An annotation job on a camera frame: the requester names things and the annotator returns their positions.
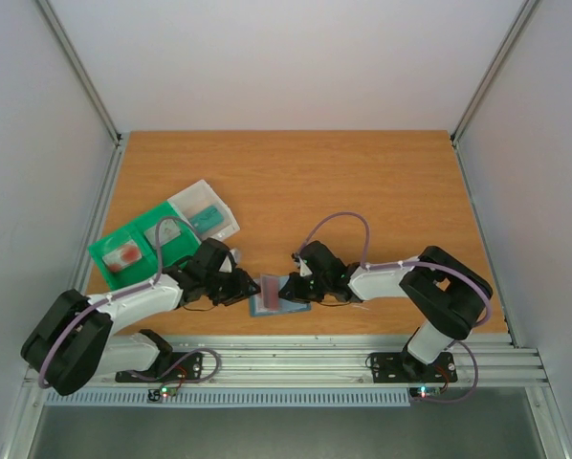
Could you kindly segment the grey card in tray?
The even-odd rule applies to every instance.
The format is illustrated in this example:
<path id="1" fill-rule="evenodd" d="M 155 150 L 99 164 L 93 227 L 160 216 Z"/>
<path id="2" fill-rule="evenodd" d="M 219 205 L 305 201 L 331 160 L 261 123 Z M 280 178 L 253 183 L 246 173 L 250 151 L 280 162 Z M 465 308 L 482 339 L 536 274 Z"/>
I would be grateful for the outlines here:
<path id="1" fill-rule="evenodd" d="M 177 222 L 167 219 L 161 224 L 155 224 L 146 229 L 143 234 L 150 246 L 156 250 L 180 237 L 182 231 Z"/>

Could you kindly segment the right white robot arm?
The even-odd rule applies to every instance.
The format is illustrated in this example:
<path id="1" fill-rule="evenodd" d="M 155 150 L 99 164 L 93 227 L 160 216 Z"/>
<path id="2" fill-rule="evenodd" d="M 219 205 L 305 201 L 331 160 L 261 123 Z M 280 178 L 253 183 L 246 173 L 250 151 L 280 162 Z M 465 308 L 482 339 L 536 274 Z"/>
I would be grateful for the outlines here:
<path id="1" fill-rule="evenodd" d="M 437 246 L 417 256 L 384 264 L 344 264 L 324 244 L 314 241 L 294 256 L 278 297 L 295 303 L 322 302 L 330 295 L 345 303 L 406 297 L 425 322 L 400 353 L 405 378 L 420 381 L 435 368 L 444 349 L 466 339 L 491 315 L 493 289 L 477 273 Z"/>

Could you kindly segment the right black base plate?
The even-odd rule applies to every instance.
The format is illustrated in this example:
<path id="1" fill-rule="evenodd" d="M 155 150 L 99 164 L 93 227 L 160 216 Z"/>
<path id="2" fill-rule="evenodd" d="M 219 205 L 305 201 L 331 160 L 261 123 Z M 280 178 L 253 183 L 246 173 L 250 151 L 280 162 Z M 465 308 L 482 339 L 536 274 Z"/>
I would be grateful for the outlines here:
<path id="1" fill-rule="evenodd" d="M 375 352 L 365 359 L 374 383 L 456 383 L 456 365 L 452 353 L 442 352 L 430 364 L 424 364 L 404 352 Z"/>

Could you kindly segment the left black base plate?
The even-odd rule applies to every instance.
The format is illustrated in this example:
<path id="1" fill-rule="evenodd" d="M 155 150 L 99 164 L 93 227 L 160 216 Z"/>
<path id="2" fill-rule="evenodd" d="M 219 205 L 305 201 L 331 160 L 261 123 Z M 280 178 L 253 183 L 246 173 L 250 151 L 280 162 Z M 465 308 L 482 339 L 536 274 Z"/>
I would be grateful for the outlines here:
<path id="1" fill-rule="evenodd" d="M 121 371 L 117 383 L 165 383 L 185 378 L 198 381 L 203 369 L 201 352 L 162 352 L 146 370 Z"/>

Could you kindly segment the dark red card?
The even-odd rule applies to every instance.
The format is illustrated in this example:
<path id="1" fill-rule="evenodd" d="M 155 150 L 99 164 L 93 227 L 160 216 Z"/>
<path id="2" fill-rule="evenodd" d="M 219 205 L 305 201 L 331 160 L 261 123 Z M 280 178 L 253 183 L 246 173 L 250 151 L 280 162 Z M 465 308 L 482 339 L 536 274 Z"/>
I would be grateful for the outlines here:
<path id="1" fill-rule="evenodd" d="M 279 309 L 279 277 L 263 274 L 260 277 L 261 296 L 263 308 L 267 311 L 277 311 Z"/>

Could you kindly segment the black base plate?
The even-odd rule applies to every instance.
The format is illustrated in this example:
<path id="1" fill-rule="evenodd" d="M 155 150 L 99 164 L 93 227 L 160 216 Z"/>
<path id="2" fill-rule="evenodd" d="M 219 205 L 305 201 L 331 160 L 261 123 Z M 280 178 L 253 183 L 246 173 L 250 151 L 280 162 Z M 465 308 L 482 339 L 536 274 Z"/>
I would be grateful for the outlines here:
<path id="1" fill-rule="evenodd" d="M 203 369 L 201 352 L 162 352 L 146 370 L 121 371 L 117 383 L 165 383 L 185 378 L 198 381 Z"/>
<path id="2" fill-rule="evenodd" d="M 442 352 L 430 364 L 424 364 L 404 352 L 375 352 L 365 359 L 374 383 L 456 383 L 456 365 L 452 353 Z"/>

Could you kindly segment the aluminium front rail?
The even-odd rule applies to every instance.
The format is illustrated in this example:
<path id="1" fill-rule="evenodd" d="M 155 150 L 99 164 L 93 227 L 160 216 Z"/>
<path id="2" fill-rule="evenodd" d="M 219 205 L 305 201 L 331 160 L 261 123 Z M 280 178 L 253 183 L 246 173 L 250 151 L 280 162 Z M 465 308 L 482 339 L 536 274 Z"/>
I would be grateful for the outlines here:
<path id="1" fill-rule="evenodd" d="M 176 351 L 207 347 L 222 359 L 207 386 L 350 387 L 371 386 L 365 365 L 373 352 L 399 351 L 406 335 L 166 336 Z M 516 347 L 507 334 L 474 334 L 480 387 L 549 384 L 539 351 Z"/>

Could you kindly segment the white translucent plastic bin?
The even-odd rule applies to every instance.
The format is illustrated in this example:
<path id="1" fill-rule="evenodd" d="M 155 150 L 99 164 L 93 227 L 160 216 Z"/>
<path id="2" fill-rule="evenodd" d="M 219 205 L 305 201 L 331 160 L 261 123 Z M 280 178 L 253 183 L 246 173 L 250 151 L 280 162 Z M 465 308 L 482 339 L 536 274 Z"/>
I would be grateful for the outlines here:
<path id="1" fill-rule="evenodd" d="M 231 209 L 205 180 L 197 181 L 167 201 L 193 226 L 201 240 L 225 241 L 240 231 Z"/>

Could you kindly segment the red white card in tray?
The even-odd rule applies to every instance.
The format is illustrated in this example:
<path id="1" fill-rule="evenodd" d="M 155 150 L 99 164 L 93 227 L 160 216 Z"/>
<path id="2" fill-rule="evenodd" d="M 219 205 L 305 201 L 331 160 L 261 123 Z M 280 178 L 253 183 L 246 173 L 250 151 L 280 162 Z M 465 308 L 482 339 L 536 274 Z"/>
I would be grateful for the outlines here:
<path id="1" fill-rule="evenodd" d="M 142 259 L 142 253 L 135 242 L 127 242 L 105 254 L 101 260 L 110 273 L 119 273 Z"/>

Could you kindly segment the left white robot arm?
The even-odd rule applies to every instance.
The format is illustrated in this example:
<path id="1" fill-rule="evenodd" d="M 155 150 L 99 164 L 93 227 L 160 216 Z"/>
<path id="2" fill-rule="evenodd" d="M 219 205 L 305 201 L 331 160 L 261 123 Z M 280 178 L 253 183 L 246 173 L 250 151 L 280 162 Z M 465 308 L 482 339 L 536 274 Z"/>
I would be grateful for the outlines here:
<path id="1" fill-rule="evenodd" d="M 231 306 L 259 294 L 224 243 L 207 239 L 146 280 L 102 295 L 76 289 L 61 293 L 24 341 L 21 358 L 38 374 L 42 388 L 60 395 L 80 390 L 101 373 L 131 370 L 141 380 L 160 381 L 172 370 L 170 349 L 157 333 L 141 332 L 128 356 L 108 349 L 110 338 L 146 317 L 184 307 L 201 297 Z"/>

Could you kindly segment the teal card in bin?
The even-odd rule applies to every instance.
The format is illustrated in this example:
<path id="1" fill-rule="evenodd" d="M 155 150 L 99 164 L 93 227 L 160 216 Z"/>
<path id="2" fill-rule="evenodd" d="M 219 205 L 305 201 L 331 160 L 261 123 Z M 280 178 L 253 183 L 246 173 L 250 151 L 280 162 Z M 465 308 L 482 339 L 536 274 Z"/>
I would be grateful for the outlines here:
<path id="1" fill-rule="evenodd" d="M 224 217 L 220 210 L 214 206 L 208 206 L 189 218 L 190 224 L 198 233 L 206 233 L 213 228 L 220 226 Z"/>

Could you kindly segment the teal card holder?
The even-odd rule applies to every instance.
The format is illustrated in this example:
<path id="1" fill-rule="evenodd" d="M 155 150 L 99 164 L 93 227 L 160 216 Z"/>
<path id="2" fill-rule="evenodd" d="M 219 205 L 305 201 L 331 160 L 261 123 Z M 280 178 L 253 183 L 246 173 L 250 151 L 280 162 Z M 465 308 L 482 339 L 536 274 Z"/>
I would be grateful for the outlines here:
<path id="1" fill-rule="evenodd" d="M 302 313 L 312 309 L 309 302 L 297 303 L 281 298 L 278 293 L 286 285 L 288 276 L 262 274 L 256 279 L 260 293 L 249 298 L 251 317 L 270 317 Z"/>

